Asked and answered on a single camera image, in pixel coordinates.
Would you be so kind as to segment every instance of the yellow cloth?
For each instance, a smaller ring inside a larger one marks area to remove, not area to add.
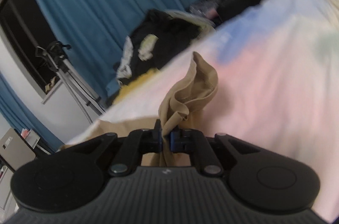
[[[159,72],[158,69],[149,69],[146,73],[139,76],[136,80],[132,81],[129,85],[124,85],[120,89],[119,95],[114,99],[113,104],[117,104],[119,101],[123,100],[130,92],[132,92],[135,88],[139,87],[140,85],[144,84],[151,77],[153,77],[157,72]]]

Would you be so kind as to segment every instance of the bedsheet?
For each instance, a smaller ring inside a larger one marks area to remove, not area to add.
[[[313,209],[332,222],[339,214],[339,0],[264,0],[178,55],[100,119],[157,115],[192,51],[219,76],[204,110],[205,135],[228,133],[311,166],[321,181]]]

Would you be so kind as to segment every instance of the screw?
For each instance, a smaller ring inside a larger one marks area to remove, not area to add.
[[[204,171],[208,174],[218,174],[221,171],[221,168],[216,165],[205,166]]]
[[[111,171],[113,173],[116,173],[116,174],[124,173],[127,170],[128,170],[128,167],[126,165],[124,165],[124,164],[115,164],[115,165],[111,166]]]

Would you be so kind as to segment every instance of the pile of clothes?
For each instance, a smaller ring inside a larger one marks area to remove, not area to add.
[[[213,23],[204,18],[180,11],[148,11],[143,22],[126,38],[117,69],[121,89],[142,75],[154,74],[193,40],[211,31]]]

